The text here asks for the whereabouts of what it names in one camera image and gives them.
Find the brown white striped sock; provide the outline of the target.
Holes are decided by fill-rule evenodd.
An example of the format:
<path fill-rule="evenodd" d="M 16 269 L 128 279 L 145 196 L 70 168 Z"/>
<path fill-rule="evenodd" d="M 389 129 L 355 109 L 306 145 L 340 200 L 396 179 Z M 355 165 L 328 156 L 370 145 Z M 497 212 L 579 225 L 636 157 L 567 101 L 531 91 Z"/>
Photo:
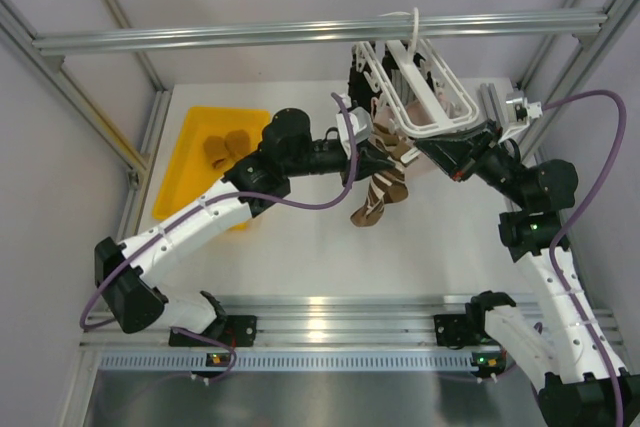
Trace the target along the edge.
<path fill-rule="evenodd" d="M 391 133 L 385 126 L 377 123 L 373 124 L 373 131 L 370 138 L 372 144 L 381 152 L 390 156 L 397 164 L 408 167 L 416 157 L 409 158 L 408 153 L 412 146 L 403 137 Z"/>

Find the white plastic clip hanger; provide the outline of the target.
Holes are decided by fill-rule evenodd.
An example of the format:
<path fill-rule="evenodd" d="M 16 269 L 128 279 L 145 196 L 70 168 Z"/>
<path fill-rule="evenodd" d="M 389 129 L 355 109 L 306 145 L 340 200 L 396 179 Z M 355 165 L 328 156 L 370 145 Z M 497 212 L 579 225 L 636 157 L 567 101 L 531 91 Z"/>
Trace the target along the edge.
<path fill-rule="evenodd" d="M 375 44 L 367 40 L 359 41 L 353 47 L 353 54 L 356 56 L 357 70 L 364 73 L 374 92 L 371 113 L 377 115 L 387 111 L 390 128 L 412 139 L 451 134 L 473 127 L 480 119 L 479 107 L 429 39 L 420 33 L 419 9 L 389 12 L 379 18 L 399 21 L 408 28 L 407 33 L 390 34 L 381 42 L 384 51 L 386 47 L 389 48 L 404 79 L 413 88 L 416 99 L 404 103 L 399 98 L 382 67 L 383 58 L 376 52 Z M 414 65 L 416 53 L 431 62 L 434 78 L 443 82 L 444 86 L 437 95 Z"/>

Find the mustard yellow sock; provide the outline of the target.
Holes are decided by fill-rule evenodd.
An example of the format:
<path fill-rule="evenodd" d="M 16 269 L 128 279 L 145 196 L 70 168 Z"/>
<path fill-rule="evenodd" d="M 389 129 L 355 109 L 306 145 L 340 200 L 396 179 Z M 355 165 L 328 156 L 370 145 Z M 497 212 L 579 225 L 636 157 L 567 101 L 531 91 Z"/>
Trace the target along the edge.
<path fill-rule="evenodd" d="M 214 169 L 221 169 L 230 158 L 225 140 L 220 136 L 207 137 L 203 151 L 206 162 Z"/>
<path fill-rule="evenodd" d="M 230 131 L 224 138 L 225 147 L 233 159 L 240 159 L 251 152 L 251 139 L 247 131 Z"/>

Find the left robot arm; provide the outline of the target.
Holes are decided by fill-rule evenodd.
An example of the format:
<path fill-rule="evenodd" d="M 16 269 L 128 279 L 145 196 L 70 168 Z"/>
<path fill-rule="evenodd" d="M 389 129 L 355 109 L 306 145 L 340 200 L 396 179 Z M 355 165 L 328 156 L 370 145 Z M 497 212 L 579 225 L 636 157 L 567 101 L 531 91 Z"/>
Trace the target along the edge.
<path fill-rule="evenodd" d="M 125 334 L 168 328 L 214 344 L 225 335 L 227 314 L 210 293 L 178 295 L 163 279 L 187 255 L 270 207 L 290 205 L 293 177 L 337 174 L 343 189 L 393 167 L 369 137 L 373 123 L 362 108 L 340 109 L 335 137 L 314 139 L 300 109 L 277 112 L 256 150 L 227 170 L 187 206 L 150 230 L 121 242 L 106 238 L 94 249 L 96 288 Z"/>

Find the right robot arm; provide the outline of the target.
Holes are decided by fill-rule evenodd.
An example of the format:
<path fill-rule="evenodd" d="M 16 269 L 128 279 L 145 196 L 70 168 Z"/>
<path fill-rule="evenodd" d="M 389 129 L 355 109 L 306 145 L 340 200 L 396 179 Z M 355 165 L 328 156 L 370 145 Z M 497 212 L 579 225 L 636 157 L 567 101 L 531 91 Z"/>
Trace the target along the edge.
<path fill-rule="evenodd" d="M 629 426 L 639 415 L 639 377 L 608 343 L 578 278 L 559 213 L 575 203 L 578 175 L 554 159 L 525 166 L 500 143 L 495 122 L 415 141 L 452 180 L 481 178 L 517 206 L 499 217 L 502 244 L 536 298 L 548 333 L 515 300 L 486 291 L 466 304 L 466 329 L 499 343 L 526 374 L 549 426 Z"/>

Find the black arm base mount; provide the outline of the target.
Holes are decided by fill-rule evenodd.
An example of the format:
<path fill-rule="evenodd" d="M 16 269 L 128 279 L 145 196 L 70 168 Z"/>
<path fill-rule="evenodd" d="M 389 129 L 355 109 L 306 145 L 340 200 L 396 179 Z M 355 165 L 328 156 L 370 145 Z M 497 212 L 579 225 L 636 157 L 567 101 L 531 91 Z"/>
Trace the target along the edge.
<path fill-rule="evenodd" d="M 439 347 L 460 350 L 480 344 L 478 334 L 465 314 L 438 314 L 433 317 Z"/>

